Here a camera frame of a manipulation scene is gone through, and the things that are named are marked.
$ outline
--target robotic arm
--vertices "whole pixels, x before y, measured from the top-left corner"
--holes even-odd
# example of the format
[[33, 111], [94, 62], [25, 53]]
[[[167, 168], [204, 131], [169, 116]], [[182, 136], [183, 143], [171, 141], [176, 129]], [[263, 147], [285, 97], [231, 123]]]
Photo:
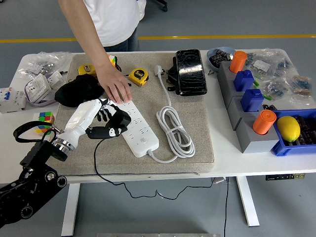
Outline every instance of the robotic arm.
[[[114, 115], [108, 106], [116, 110]], [[107, 121], [106, 115], [109, 118], [106, 126], [89, 127], [95, 116], [99, 121], [101, 116]], [[16, 141], [35, 142], [35, 145], [20, 162], [23, 171], [19, 179], [0, 189], [0, 228], [29, 219], [66, 186], [66, 177], [59, 176], [56, 170], [46, 165], [50, 157], [65, 161], [67, 153], [77, 148], [80, 136], [86, 133], [90, 139], [109, 139], [127, 131], [130, 121], [130, 116], [111, 100], [96, 99], [80, 104], [64, 131], [52, 125], [55, 137], [50, 142], [19, 138], [23, 132], [38, 125], [35, 121], [17, 128], [13, 133]]]

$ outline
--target blue bowl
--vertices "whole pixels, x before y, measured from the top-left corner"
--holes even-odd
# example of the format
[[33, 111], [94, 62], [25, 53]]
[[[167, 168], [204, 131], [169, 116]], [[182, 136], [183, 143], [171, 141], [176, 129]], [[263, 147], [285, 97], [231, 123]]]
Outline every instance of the blue bowl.
[[210, 64], [210, 66], [211, 66], [211, 69], [212, 69], [213, 71], [215, 71], [215, 72], [218, 72], [219, 68], [217, 68], [216, 66], [214, 66], [214, 65], [211, 63], [211, 61], [209, 60], [209, 58], [210, 58], [211, 56], [214, 56], [214, 55], [216, 54], [216, 52], [217, 52], [218, 49], [221, 50], [221, 51], [223, 51], [223, 52], [225, 52], [225, 53], [229, 53], [229, 54], [232, 54], [232, 55], [234, 55], [235, 52], [236, 52], [236, 50], [234, 50], [233, 48], [229, 48], [229, 47], [219, 47], [219, 48], [210, 49], [210, 50], [207, 52], [206, 56], [207, 56], [207, 60], [208, 60], [208, 62], [209, 62], [209, 64]]

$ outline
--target white robotic hand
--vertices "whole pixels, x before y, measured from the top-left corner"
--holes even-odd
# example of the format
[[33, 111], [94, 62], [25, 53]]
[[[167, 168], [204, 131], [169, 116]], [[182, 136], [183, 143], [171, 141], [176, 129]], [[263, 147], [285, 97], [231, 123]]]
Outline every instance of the white robotic hand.
[[[108, 106], [115, 108], [116, 112], [111, 115]], [[100, 111], [106, 111], [109, 121], [104, 127], [89, 126], [93, 119]], [[130, 116], [121, 111], [116, 104], [109, 99], [96, 99], [80, 104], [77, 110], [69, 119], [64, 132], [58, 134], [52, 144], [65, 154], [68, 151], [74, 151], [78, 146], [79, 137], [88, 134], [91, 139], [107, 139], [114, 136], [119, 136], [127, 130], [127, 125], [130, 123]]]

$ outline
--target lemon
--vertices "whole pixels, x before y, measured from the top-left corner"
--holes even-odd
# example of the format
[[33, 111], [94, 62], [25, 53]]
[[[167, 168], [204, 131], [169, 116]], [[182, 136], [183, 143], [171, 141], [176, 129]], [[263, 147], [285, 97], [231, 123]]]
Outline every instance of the lemon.
[[295, 118], [292, 116], [283, 116], [276, 122], [283, 140], [294, 142], [301, 133], [301, 128]]

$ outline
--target yellow floor stripe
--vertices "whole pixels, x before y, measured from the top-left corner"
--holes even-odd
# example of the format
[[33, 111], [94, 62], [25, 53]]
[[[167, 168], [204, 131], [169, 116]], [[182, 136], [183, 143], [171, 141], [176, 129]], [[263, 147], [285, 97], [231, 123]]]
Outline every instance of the yellow floor stripe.
[[[205, 39], [273, 39], [273, 38], [316, 38], [316, 34], [306, 35], [214, 35], [214, 36], [140, 36], [139, 40], [205, 40]], [[50, 39], [0, 39], [0, 43], [67, 42], [76, 38]]]
[[215, 35], [215, 36], [142, 36], [140, 40], [203, 40], [203, 39], [266, 39], [266, 38], [316, 38], [311, 35]]

